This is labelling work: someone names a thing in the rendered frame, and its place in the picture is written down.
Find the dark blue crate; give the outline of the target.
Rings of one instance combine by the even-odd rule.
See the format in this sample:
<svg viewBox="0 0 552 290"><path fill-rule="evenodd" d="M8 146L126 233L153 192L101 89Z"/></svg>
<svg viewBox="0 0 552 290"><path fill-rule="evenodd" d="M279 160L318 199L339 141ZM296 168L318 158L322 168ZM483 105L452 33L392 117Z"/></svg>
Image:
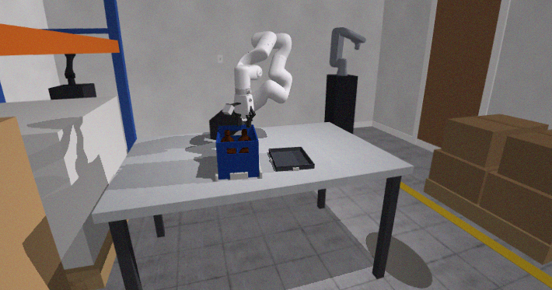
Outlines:
<svg viewBox="0 0 552 290"><path fill-rule="evenodd" d="M231 135L234 142L221 142L225 137L224 130L241 131L247 130L247 136L252 141L238 142L242 135ZM239 153L242 148L248 148L248 153ZM228 148L236 148L236 154L227 154ZM259 141L253 124L251 128L246 125L218 126L216 138L216 152L218 162L218 179L230 179L230 173L248 172L248 177L259 177Z"/></svg>

